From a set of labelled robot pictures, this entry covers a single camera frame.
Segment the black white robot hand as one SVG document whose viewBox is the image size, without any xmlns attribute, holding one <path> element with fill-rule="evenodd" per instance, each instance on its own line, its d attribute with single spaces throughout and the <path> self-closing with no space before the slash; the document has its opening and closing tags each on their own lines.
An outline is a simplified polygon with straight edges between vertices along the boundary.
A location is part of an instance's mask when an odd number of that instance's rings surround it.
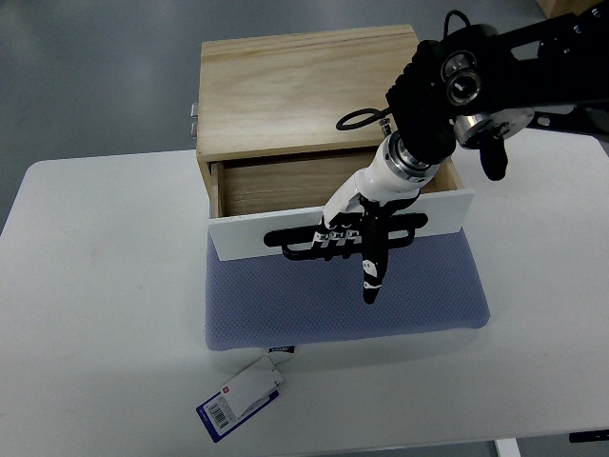
<svg viewBox="0 0 609 457">
<path fill-rule="evenodd" d="M 414 204 L 439 167 L 415 158 L 394 132 L 379 145 L 371 164 L 354 172 L 324 205 L 312 247 L 331 254 L 341 238 L 361 238 L 367 304 L 375 302 L 386 274 L 389 218 Z"/>
</svg>

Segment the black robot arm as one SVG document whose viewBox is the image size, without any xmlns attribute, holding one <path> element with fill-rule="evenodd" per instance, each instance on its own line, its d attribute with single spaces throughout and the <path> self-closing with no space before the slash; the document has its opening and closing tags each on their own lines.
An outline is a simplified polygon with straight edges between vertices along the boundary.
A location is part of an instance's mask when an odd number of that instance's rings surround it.
<svg viewBox="0 0 609 457">
<path fill-rule="evenodd" d="M 459 120 L 479 115 L 475 146 L 487 177 L 505 175 L 505 133 L 491 116 L 531 109 L 528 126 L 608 136 L 608 4 L 568 13 L 506 33 L 466 22 L 442 40 L 423 40 L 385 96 L 386 109 L 359 109 L 336 125 L 358 129 L 392 115 L 406 150 L 438 165 L 465 145 Z"/>
</svg>

